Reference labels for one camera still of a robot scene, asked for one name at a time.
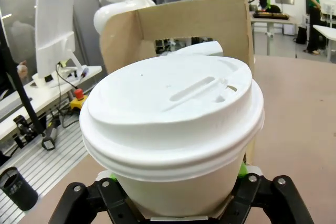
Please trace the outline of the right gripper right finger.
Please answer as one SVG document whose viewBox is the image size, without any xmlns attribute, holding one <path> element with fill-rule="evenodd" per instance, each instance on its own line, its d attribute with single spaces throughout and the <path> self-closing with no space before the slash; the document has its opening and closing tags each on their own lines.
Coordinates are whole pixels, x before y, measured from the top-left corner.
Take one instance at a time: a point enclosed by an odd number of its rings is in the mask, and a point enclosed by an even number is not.
<svg viewBox="0 0 336 224">
<path fill-rule="evenodd" d="M 244 223 L 252 207 L 271 223 L 314 223 L 292 179 L 268 180 L 257 166 L 242 164 L 230 201 L 230 223 Z"/>
</svg>

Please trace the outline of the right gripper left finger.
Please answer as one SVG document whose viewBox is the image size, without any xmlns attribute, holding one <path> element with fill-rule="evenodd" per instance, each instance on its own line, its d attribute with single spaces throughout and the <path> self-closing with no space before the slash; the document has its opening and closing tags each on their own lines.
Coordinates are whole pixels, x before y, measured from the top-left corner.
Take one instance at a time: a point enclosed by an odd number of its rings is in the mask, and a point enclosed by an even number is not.
<svg viewBox="0 0 336 224">
<path fill-rule="evenodd" d="M 92 223 L 106 212 L 112 223 L 147 223 L 131 203 L 114 174 L 106 175 L 90 186 L 70 183 L 60 198 L 49 223 Z"/>
</svg>

